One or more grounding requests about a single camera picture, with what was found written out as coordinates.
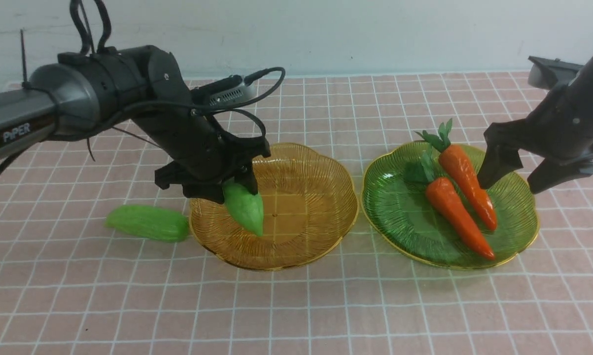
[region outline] white wall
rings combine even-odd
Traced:
[[[593,54],[593,0],[105,2],[109,44],[170,50],[186,76],[528,69],[529,55],[584,63]],[[79,48],[68,0],[0,0],[0,86],[19,79],[20,27],[30,70]]]

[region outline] toy vegetable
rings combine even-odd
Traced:
[[[178,211],[148,205],[121,205],[105,219],[105,226],[125,234],[177,243],[189,235],[189,220]]]
[[[425,196],[439,214],[454,227],[461,240],[474,252],[488,260],[494,260],[494,252],[484,238],[481,230],[469,215],[463,201],[456,193],[454,185],[447,177],[434,177],[434,162],[429,149],[421,156],[421,166],[428,185]]]
[[[491,199],[487,191],[481,189],[472,161],[465,153],[465,150],[460,145],[450,142],[448,135],[451,130],[452,119],[447,124],[440,124],[438,136],[429,134],[425,130],[423,133],[417,132],[417,134],[441,153],[439,156],[441,167],[456,182],[484,224],[487,225],[490,231],[495,231],[497,216]]]
[[[233,220],[255,236],[263,236],[263,199],[259,193],[252,195],[244,186],[227,181],[224,204]]]

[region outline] green glass plate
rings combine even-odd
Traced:
[[[479,170],[485,153],[461,144]],[[419,162],[428,149],[425,142],[403,144],[391,153],[377,158],[366,170],[362,189],[362,209],[371,225],[407,256],[433,265],[452,269],[480,269],[502,265],[526,249],[539,232],[535,197],[526,180],[516,173],[504,176],[488,189],[494,204],[498,227],[490,232],[465,197],[461,200],[491,245],[495,260],[486,260],[461,242],[451,225],[435,211],[425,197],[425,186],[409,179],[409,167]],[[436,162],[438,152],[432,151]],[[446,176],[439,164],[437,176]]]

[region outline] toy carrot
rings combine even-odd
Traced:
[[[428,182],[425,196],[430,204],[454,227],[465,245],[485,259],[494,260],[493,250],[463,206],[463,201],[456,193],[452,182],[444,176],[434,177],[432,157],[428,151],[425,151],[421,157],[421,166]]]
[[[429,134],[425,130],[423,133],[417,132],[417,134],[441,153],[439,156],[441,167],[456,182],[484,224],[487,225],[490,231],[495,231],[497,216],[491,199],[487,191],[481,189],[472,161],[465,153],[465,150],[460,145],[450,142],[448,135],[451,130],[452,119],[447,124],[440,124],[438,136]]]

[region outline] green vegetable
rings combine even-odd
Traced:
[[[121,205],[110,212],[105,226],[151,240],[176,243],[189,236],[189,221],[177,211],[148,205]]]
[[[244,186],[233,181],[226,182],[224,204],[231,217],[241,227],[255,236],[263,236],[263,200],[258,193],[252,195]]]

